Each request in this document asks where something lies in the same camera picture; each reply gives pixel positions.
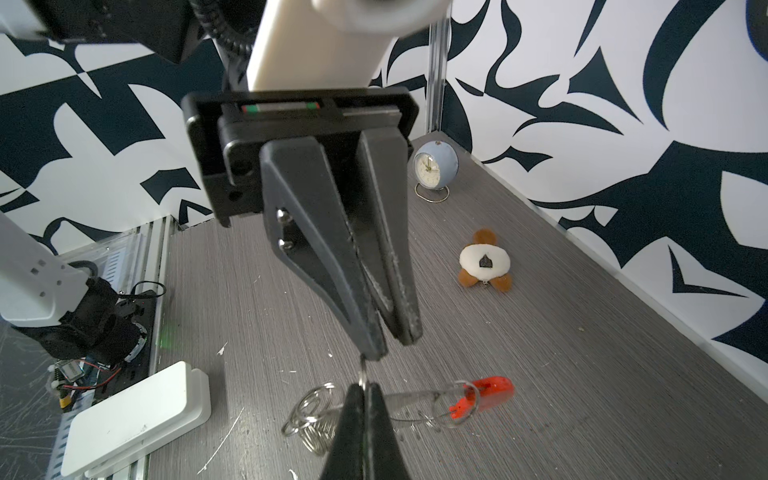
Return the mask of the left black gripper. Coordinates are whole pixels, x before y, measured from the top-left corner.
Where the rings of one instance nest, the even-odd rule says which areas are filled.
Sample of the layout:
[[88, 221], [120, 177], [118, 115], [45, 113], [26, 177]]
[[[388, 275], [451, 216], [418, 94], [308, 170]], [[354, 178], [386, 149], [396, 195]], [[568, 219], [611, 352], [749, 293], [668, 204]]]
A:
[[[419, 107], [406, 88], [193, 92], [181, 107], [222, 226], [262, 213], [275, 255], [366, 359], [388, 353], [381, 317], [401, 344], [421, 338], [404, 138]], [[371, 293], [339, 194], [356, 193], [358, 172], [353, 231]]]

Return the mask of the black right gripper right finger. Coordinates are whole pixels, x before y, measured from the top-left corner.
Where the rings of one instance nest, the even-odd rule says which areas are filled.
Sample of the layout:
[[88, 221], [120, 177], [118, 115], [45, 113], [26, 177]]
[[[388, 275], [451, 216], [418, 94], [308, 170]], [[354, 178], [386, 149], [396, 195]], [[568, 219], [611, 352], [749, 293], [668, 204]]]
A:
[[365, 426], [363, 478], [367, 480], [409, 480], [381, 387], [369, 383], [364, 390]]

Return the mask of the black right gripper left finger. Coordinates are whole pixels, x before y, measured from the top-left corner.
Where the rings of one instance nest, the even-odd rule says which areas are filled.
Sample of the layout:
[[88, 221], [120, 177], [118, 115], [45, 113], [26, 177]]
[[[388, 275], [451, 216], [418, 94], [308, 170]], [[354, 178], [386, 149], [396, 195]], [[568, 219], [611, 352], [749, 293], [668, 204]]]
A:
[[346, 393], [336, 434], [327, 455], [320, 480], [360, 480], [363, 478], [365, 397], [363, 388], [352, 384]]

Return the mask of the red key tag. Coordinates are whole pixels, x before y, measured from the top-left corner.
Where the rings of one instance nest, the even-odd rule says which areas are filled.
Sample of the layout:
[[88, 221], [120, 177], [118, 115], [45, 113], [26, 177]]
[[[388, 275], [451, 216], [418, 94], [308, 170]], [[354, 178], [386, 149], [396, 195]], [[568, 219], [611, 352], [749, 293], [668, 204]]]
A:
[[514, 394], [514, 384], [503, 376], [491, 376], [465, 383], [459, 400], [449, 408], [450, 417], [459, 420], [473, 413], [484, 412], [507, 402]]

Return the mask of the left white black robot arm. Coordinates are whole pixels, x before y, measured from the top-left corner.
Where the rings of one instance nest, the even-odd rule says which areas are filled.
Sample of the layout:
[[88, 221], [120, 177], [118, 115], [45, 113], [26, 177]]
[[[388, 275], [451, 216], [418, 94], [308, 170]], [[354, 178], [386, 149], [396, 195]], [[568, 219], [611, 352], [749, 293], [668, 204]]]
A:
[[5, 1], [1, 316], [60, 359], [139, 344], [59, 259], [190, 212], [257, 214], [360, 354], [422, 334], [407, 239], [408, 89], [372, 82], [444, 1]]

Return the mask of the brown white plush dog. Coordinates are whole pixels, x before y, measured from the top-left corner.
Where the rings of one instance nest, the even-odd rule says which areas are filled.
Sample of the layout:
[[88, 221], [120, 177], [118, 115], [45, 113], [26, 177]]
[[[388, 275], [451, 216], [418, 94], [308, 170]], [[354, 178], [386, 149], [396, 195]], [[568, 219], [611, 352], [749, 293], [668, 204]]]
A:
[[472, 242], [459, 254], [459, 265], [458, 282], [465, 288], [482, 283], [501, 293], [511, 290], [510, 256], [498, 246], [497, 236], [490, 229], [473, 234]]

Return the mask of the white rectangular box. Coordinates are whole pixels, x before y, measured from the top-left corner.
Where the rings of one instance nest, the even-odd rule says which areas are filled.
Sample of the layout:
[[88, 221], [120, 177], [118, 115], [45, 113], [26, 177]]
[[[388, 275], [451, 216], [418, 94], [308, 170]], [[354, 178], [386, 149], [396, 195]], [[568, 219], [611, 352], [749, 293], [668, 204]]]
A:
[[179, 361], [78, 413], [61, 475], [110, 476], [204, 424], [211, 415], [208, 375]]

